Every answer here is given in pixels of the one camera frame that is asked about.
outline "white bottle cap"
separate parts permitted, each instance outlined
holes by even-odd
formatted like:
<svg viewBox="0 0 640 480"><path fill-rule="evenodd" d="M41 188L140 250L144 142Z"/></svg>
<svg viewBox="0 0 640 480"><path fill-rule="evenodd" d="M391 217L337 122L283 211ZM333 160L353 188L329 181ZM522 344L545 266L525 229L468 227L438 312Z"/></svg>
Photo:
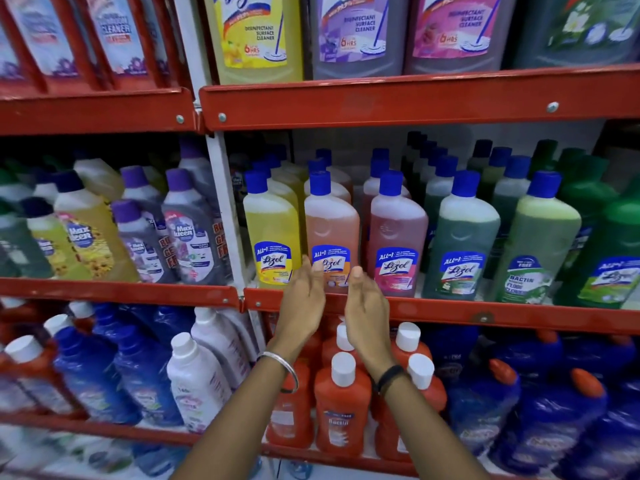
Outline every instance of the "white bottle cap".
<svg viewBox="0 0 640 480"><path fill-rule="evenodd" d="M413 354L409 357L409 367L407 371L411 380L420 390L428 389L433 379L436 368L429 357L422 354Z"/></svg>
<svg viewBox="0 0 640 480"><path fill-rule="evenodd" d="M44 328L49 332L50 336L55 337L56 334L67 327L73 326L74 323L69 318L69 315L66 313L61 313L60 315L55 315L51 317L49 320L44 322Z"/></svg>
<svg viewBox="0 0 640 480"><path fill-rule="evenodd" d="M0 296L0 302L2 302L2 306L5 308L18 308L18 306L23 306L27 303L27 300L22 298L12 298L10 296Z"/></svg>
<svg viewBox="0 0 640 480"><path fill-rule="evenodd" d="M411 322L400 323L396 336L396 345L405 352L415 352L420 345L420 329Z"/></svg>
<svg viewBox="0 0 640 480"><path fill-rule="evenodd" d="M17 363L31 362L42 354L42 346L33 335L25 335L12 341L4 349Z"/></svg>
<svg viewBox="0 0 640 480"><path fill-rule="evenodd" d="M178 359L190 357L198 351L196 341L192 339L189 332L186 331L179 333L171 339L171 348L173 349L173 356Z"/></svg>
<svg viewBox="0 0 640 480"><path fill-rule="evenodd" d="M69 302L69 310L76 318L89 318L94 314L90 301L71 301Z"/></svg>
<svg viewBox="0 0 640 480"><path fill-rule="evenodd" d="M345 352L351 352L355 348L349 343L349 339L347 338L347 325L344 323L340 323L340 325L338 325L335 343L338 345L340 350L344 350Z"/></svg>
<svg viewBox="0 0 640 480"><path fill-rule="evenodd" d="M339 387L349 387L356 380L356 359L347 352L338 352L331 359L331 379Z"/></svg>

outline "yellow lizol bottle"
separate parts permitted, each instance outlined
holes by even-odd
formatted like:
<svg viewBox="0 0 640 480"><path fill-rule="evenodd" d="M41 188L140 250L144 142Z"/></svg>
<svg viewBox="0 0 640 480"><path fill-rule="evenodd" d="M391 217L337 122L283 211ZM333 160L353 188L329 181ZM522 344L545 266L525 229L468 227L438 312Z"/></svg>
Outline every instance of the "yellow lizol bottle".
<svg viewBox="0 0 640 480"><path fill-rule="evenodd" d="M220 84L303 79L300 0L205 0Z"/></svg>
<svg viewBox="0 0 640 480"><path fill-rule="evenodd" d="M61 280L90 280L89 268L80 261L51 204L41 197L28 197L20 205L29 231L55 275Z"/></svg>
<svg viewBox="0 0 640 480"><path fill-rule="evenodd" d="M302 264L298 213L292 204L272 194L260 170L244 174L243 205L260 288L283 289Z"/></svg>
<svg viewBox="0 0 640 480"><path fill-rule="evenodd" d="M85 189L73 170L55 173L53 181L58 188L54 211L67 230L69 241L80 260L89 269L91 278L140 281L103 199Z"/></svg>

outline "pink bottle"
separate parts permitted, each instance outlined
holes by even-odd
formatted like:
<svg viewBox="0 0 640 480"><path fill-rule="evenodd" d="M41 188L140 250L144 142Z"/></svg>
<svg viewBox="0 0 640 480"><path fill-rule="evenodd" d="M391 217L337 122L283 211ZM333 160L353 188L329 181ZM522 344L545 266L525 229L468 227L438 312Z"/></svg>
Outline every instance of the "pink bottle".
<svg viewBox="0 0 640 480"><path fill-rule="evenodd" d="M402 179L400 171L384 172L380 195L371 202L367 272L384 295L413 297L429 220L402 196Z"/></svg>
<svg viewBox="0 0 640 480"><path fill-rule="evenodd" d="M311 195L305 200L311 262L324 263L324 290L347 293L349 273L358 265L360 217L352 205L331 195L328 171L309 174Z"/></svg>

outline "person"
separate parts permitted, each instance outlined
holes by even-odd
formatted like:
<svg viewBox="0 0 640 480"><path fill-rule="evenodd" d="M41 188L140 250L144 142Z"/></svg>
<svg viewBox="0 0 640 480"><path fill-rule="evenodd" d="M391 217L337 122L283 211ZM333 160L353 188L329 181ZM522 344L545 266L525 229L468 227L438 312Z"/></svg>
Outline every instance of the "person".
<svg viewBox="0 0 640 480"><path fill-rule="evenodd" d="M323 310L323 268L321 262L312 268L305 256L284 290L268 351L293 364L318 329ZM389 338L389 302L359 266L349 277L345 322L350 343L377 384L396 365ZM172 480L245 480L260 455L262 436L287 374L277 360L261 357ZM489 480L489 473L406 374L396 375L382 394L421 479Z"/></svg>

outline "silver bracelet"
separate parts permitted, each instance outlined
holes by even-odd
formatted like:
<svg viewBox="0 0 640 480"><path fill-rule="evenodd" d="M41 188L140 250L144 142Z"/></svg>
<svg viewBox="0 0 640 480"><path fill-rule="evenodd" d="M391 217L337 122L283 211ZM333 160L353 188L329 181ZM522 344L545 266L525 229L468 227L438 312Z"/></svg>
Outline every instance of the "silver bracelet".
<svg viewBox="0 0 640 480"><path fill-rule="evenodd" d="M258 360L260 360L260 357L270 357L270 358L272 358L274 360L277 360L293 376L293 380L296 383L296 386L293 388L293 390L280 389L281 393L283 393L283 394L293 394L298 390L298 386L300 385L299 382L298 382L298 375L296 374L296 371L293 369L293 367L291 366L291 364L289 362L284 360L278 354L274 354L273 352L267 352L267 351L262 352L260 355L258 355Z"/></svg>

